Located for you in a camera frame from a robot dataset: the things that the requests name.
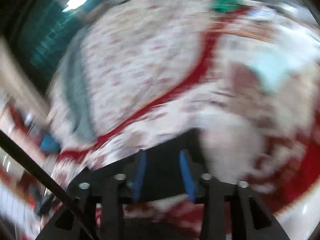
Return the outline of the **white green-trimmed cloth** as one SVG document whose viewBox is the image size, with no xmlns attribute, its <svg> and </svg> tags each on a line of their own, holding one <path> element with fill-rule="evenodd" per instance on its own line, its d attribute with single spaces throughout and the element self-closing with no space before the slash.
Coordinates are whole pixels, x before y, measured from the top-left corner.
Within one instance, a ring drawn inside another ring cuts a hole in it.
<svg viewBox="0 0 320 240">
<path fill-rule="evenodd" d="M 300 70 L 302 63 L 284 51 L 266 48 L 258 51 L 247 66 L 265 92 L 276 93 L 290 73 Z"/>
</svg>

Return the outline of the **blue plastic bag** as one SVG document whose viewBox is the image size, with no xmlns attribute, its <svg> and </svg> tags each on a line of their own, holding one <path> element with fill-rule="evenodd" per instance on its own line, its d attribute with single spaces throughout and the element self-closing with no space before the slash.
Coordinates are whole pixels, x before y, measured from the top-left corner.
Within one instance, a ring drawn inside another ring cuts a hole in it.
<svg viewBox="0 0 320 240">
<path fill-rule="evenodd" d="M 44 133 L 40 150 L 45 154 L 58 154 L 60 153 L 60 144 L 48 133 Z"/>
</svg>

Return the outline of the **red floral plush blanket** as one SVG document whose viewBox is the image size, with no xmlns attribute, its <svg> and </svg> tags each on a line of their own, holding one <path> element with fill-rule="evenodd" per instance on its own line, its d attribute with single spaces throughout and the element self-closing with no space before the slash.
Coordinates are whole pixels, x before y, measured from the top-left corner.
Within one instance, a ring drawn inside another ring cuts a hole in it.
<svg viewBox="0 0 320 240">
<path fill-rule="evenodd" d="M 248 179 L 271 197 L 297 175 L 306 158 L 319 91 L 319 27 L 278 12 L 263 18 L 264 11 L 255 6 L 242 15 L 209 12 L 189 74 L 93 143 L 61 145 L 62 153 L 45 162 L 37 139 L 15 121 L 17 107 L 5 94 L 1 130 L 66 186 L 84 167 L 105 167 L 197 128 L 204 160 L 217 179 Z M 266 48 L 302 63 L 276 93 L 265 92 L 247 66 Z"/>
</svg>

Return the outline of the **green cloth bundle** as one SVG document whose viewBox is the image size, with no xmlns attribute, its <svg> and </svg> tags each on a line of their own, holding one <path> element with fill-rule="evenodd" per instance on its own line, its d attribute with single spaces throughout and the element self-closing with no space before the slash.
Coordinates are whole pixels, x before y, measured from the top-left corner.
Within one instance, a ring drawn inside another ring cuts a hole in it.
<svg viewBox="0 0 320 240">
<path fill-rule="evenodd" d="M 241 0 L 213 0 L 210 4 L 210 9 L 211 11 L 225 14 L 234 12 L 242 6 L 244 4 Z"/>
</svg>

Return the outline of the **white floral quilt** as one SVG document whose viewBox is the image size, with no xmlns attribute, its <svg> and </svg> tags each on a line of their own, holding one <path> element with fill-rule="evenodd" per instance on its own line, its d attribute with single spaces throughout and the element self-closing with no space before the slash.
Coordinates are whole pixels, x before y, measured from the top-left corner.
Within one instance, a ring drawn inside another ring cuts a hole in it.
<svg viewBox="0 0 320 240">
<path fill-rule="evenodd" d="M 114 0 L 85 26 L 81 52 L 97 138 L 189 74 L 201 51 L 200 34 L 210 22 L 211 1 Z M 49 87 L 48 120 L 63 147 L 82 147 L 93 142 L 72 133 L 62 91 L 64 56 Z"/>
</svg>

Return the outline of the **black pants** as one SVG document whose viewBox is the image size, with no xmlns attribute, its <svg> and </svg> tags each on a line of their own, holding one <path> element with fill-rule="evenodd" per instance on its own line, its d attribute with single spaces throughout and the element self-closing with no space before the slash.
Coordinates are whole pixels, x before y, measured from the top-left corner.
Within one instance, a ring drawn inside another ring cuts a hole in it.
<svg viewBox="0 0 320 240">
<path fill-rule="evenodd" d="M 147 166 L 139 201 L 132 199 L 131 180 L 134 176 L 136 154 L 111 163 L 98 170 L 84 168 L 68 185 L 67 194 L 76 196 L 81 183 L 88 183 L 93 197 L 98 201 L 113 194 L 111 181 L 118 174 L 126 176 L 120 186 L 118 196 L 124 204 L 146 203 L 186 194 L 180 172 L 179 153 L 188 150 L 193 162 L 198 163 L 199 190 L 196 204 L 204 197 L 205 190 L 200 184 L 200 176 L 208 171 L 200 148 L 200 130 L 192 128 L 168 141 L 144 150 Z"/>
</svg>

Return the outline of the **teal tinted window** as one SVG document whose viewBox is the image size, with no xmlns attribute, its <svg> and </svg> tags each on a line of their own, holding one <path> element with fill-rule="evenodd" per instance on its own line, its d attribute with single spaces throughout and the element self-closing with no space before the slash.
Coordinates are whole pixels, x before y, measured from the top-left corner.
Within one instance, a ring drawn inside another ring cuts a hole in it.
<svg viewBox="0 0 320 240">
<path fill-rule="evenodd" d="M 14 40 L 14 53 L 30 79 L 49 81 L 65 49 L 82 27 L 79 12 L 103 0 L 29 0 Z"/>
</svg>

